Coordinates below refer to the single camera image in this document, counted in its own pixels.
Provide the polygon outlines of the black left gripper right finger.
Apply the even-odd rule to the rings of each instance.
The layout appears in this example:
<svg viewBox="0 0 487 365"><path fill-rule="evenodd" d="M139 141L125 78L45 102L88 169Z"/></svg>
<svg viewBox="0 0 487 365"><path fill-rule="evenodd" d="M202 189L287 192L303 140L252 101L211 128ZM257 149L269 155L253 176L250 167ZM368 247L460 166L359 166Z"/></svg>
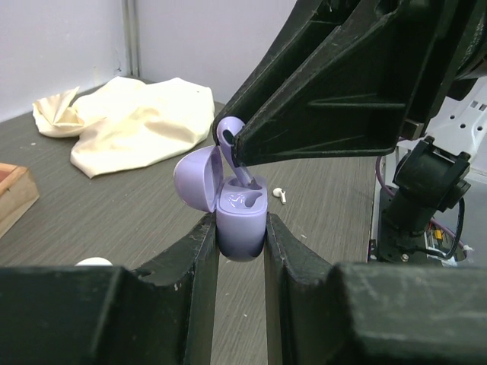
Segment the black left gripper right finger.
<svg viewBox="0 0 487 365"><path fill-rule="evenodd" d="M270 364L484 364L486 272L340 263L266 220Z"/></svg>

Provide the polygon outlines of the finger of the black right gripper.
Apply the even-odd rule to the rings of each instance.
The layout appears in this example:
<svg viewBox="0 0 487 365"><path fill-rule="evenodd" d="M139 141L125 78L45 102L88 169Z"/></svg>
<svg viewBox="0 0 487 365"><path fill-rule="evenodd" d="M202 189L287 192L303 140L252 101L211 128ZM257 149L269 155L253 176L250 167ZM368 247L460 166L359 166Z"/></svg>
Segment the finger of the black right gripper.
<svg viewBox="0 0 487 365"><path fill-rule="evenodd" d="M332 40L340 49L357 43L373 26L372 1L298 1L275 42L221 116L263 118L263 107L318 49L324 62Z"/></svg>
<svg viewBox="0 0 487 365"><path fill-rule="evenodd" d="M457 73L454 1L372 1L373 26L357 43L318 49L263 107L239 118L235 163L377 156L407 121L427 125Z"/></svg>

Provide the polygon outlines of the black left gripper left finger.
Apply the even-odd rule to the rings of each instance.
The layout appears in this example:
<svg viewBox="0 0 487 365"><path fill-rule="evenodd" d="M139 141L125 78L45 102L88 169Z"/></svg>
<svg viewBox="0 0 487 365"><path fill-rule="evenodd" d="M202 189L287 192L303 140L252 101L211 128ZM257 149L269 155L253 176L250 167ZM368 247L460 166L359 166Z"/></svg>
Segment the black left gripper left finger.
<svg viewBox="0 0 487 365"><path fill-rule="evenodd" d="M139 268L1 270L3 364L208 364L219 252L213 214Z"/></svg>

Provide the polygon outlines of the lilac earbud front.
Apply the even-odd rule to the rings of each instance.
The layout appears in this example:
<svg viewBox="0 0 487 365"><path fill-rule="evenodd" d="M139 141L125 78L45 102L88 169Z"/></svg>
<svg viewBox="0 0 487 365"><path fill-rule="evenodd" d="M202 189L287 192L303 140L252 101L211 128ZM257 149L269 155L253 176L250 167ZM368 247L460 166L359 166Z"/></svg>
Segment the lilac earbud front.
<svg viewBox="0 0 487 365"><path fill-rule="evenodd" d="M220 120L216 135L221 152L233 170L240 184L245 187L252 185L254 178L250 171L234 161L233 148L236 145L236 135L244 127L244 123L235 116L226 116Z"/></svg>

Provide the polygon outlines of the lilac earbud case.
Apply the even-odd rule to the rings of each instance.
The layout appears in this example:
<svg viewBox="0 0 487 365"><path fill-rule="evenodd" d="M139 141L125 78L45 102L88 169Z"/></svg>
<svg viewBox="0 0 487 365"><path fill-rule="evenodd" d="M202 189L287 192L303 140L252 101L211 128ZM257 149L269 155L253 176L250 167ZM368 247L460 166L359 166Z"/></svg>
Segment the lilac earbud case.
<svg viewBox="0 0 487 365"><path fill-rule="evenodd" d="M266 179L255 177L245 187L236 176L224 176L224 161L213 145L187 154L173 172L178 196L188 206L216 214L217 244L235 262L248 262L263 250L268 211Z"/></svg>

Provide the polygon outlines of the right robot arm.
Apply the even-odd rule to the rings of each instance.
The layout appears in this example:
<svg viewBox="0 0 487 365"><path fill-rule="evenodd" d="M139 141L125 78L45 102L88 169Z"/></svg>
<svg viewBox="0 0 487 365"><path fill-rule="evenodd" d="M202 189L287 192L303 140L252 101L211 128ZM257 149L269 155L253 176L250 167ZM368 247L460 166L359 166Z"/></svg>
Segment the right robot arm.
<svg viewBox="0 0 487 365"><path fill-rule="evenodd" d="M382 158L414 141L382 186L371 258L440 265L465 256L462 227L437 238L439 211L465 208L473 157L428 134L447 99L486 74L484 1L299 1L215 118L237 173L325 157Z"/></svg>

